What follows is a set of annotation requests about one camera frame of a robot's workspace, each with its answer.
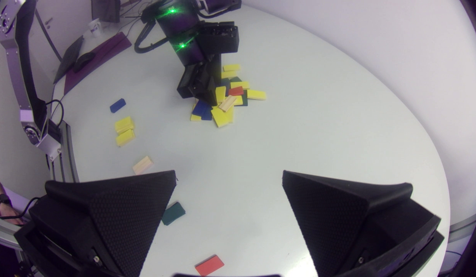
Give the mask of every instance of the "white cup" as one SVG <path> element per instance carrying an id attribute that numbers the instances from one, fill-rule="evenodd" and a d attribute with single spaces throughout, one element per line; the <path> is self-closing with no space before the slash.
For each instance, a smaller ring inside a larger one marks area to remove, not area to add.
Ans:
<path id="1" fill-rule="evenodd" d="M 103 30 L 101 29 L 101 22 L 99 18 L 96 18 L 95 20 L 89 22 L 87 26 L 89 27 L 89 30 L 91 31 L 94 37 L 101 36 Z"/>

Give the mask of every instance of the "wooden block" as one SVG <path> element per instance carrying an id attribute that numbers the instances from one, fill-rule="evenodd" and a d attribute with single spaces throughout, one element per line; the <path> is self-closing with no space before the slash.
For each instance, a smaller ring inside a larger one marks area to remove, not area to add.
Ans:
<path id="1" fill-rule="evenodd" d="M 243 105 L 243 95 L 236 96 L 236 101 L 233 106 L 241 106 Z"/>
<path id="2" fill-rule="evenodd" d="M 221 72 L 221 79 L 236 77 L 236 71 Z"/>
<path id="3" fill-rule="evenodd" d="M 217 128 L 221 128 L 222 126 L 227 125 L 229 123 L 228 116 L 221 109 L 215 107 L 215 108 L 212 108 L 211 112 L 212 112 L 212 117 L 214 118 L 214 121 L 217 125 Z"/>
<path id="4" fill-rule="evenodd" d="M 130 129 L 125 131 L 124 133 L 121 133 L 117 137 L 117 145 L 118 147 L 122 147 L 126 145 L 128 142 L 131 140 L 134 140 L 136 138 L 136 135 L 134 134 L 134 130 Z"/>
<path id="5" fill-rule="evenodd" d="M 201 276 L 207 276 L 216 270 L 222 268 L 224 263 L 219 259 L 217 255 L 208 258 L 207 260 L 203 261 L 202 263 L 195 266 L 195 269 Z"/>
<path id="6" fill-rule="evenodd" d="M 117 102 L 113 103 L 113 105 L 110 106 L 110 111 L 112 113 L 115 113 L 125 105 L 126 105 L 125 100 L 123 98 L 120 98 L 120 100 L 118 100 Z"/>
<path id="7" fill-rule="evenodd" d="M 132 169 L 134 170 L 134 173 L 136 175 L 141 175 L 146 169 L 150 168 L 152 165 L 154 165 L 152 160 L 148 156 L 145 156 L 141 161 L 136 163 L 136 165 L 134 165 Z"/>
<path id="8" fill-rule="evenodd" d="M 190 121 L 201 121 L 202 120 L 202 117 L 198 116 L 198 115 L 194 115 L 193 113 L 190 113 Z"/>
<path id="9" fill-rule="evenodd" d="M 228 94 L 233 96 L 243 95 L 243 87 L 236 87 L 236 88 L 230 89 Z"/>
<path id="10" fill-rule="evenodd" d="M 233 77 L 230 79 L 230 82 L 242 82 L 242 80 L 239 77 Z"/>
<path id="11" fill-rule="evenodd" d="M 235 107 L 231 106 L 230 109 L 224 113 L 227 116 L 229 123 L 233 123 L 234 115 L 235 115 Z"/>
<path id="12" fill-rule="evenodd" d="M 228 78 L 221 79 L 221 86 L 226 87 L 226 89 L 230 89 L 230 84 L 231 80 L 229 80 Z"/>
<path id="13" fill-rule="evenodd" d="M 115 131 L 120 135 L 127 130 L 133 130 L 135 128 L 134 121 L 131 117 L 127 116 L 124 119 L 121 119 L 115 122 Z"/>
<path id="14" fill-rule="evenodd" d="M 228 72 L 228 71 L 239 71 L 241 70 L 241 65 L 224 65 L 223 66 L 223 71 Z"/>
<path id="15" fill-rule="evenodd" d="M 226 98 L 226 87 L 217 87 L 216 88 L 216 100 L 217 103 L 220 104 Z"/>
<path id="16" fill-rule="evenodd" d="M 243 89 L 250 89 L 250 83 L 249 82 L 231 82 L 230 87 L 237 88 L 237 87 L 243 87 Z"/>
<path id="17" fill-rule="evenodd" d="M 198 101 L 192 110 L 192 114 L 198 116 L 204 116 L 207 110 L 210 109 L 210 105 L 204 101 Z"/>
<path id="18" fill-rule="evenodd" d="M 208 121 L 211 121 L 211 120 L 212 120 L 211 110 L 212 110 L 212 107 L 209 106 L 209 108 L 208 108 L 208 109 L 204 112 L 204 114 L 202 115 L 202 120 L 208 120 Z"/>
<path id="19" fill-rule="evenodd" d="M 247 97 L 249 99 L 255 99 L 255 100 L 266 100 L 267 95 L 263 91 L 258 91 L 258 90 L 247 90 Z"/>
<path id="20" fill-rule="evenodd" d="M 242 105 L 235 105 L 235 106 L 248 106 L 248 91 L 244 90 L 243 95 L 241 96 L 241 100 L 243 101 Z"/>
<path id="21" fill-rule="evenodd" d="M 179 202 L 176 202 L 171 207 L 166 209 L 161 220 L 166 226 L 170 225 L 176 219 L 182 217 L 185 214 L 185 210 Z"/>
<path id="22" fill-rule="evenodd" d="M 227 112 L 228 109 L 233 106 L 233 104 L 236 101 L 236 96 L 230 95 L 226 97 L 226 99 L 219 105 L 219 108 L 222 109 L 223 111 Z"/>

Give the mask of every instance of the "red wooden block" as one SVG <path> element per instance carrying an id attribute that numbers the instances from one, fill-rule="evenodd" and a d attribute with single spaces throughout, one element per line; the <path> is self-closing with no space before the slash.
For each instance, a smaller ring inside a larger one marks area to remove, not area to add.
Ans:
<path id="1" fill-rule="evenodd" d="M 207 260 L 203 261 L 202 263 L 195 266 L 195 269 L 199 272 L 201 276 L 207 276 L 214 271 L 222 268 L 224 263 L 219 259 L 217 255 L 208 258 Z"/>
<path id="2" fill-rule="evenodd" d="M 233 96 L 243 95 L 243 87 L 236 87 L 236 88 L 230 89 L 228 94 Z"/>

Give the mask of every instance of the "wristwatch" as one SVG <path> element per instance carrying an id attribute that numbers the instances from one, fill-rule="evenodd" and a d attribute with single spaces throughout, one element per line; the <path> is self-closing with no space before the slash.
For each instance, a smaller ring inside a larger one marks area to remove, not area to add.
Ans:
<path id="1" fill-rule="evenodd" d="M 11 199 L 9 199 L 9 196 L 4 193 L 0 195 L 0 204 L 2 203 L 12 206 Z"/>

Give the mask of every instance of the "computer mouse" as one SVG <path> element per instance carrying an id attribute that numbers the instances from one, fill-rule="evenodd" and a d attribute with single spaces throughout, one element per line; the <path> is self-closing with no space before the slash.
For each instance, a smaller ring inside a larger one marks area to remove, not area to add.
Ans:
<path id="1" fill-rule="evenodd" d="M 85 65 L 87 65 L 87 63 L 89 63 L 94 58 L 94 56 L 96 56 L 96 54 L 93 52 L 87 52 L 86 54 L 81 55 L 72 67 L 72 71 L 74 73 L 79 72 L 81 69 L 83 69 L 83 67 L 85 67 Z"/>

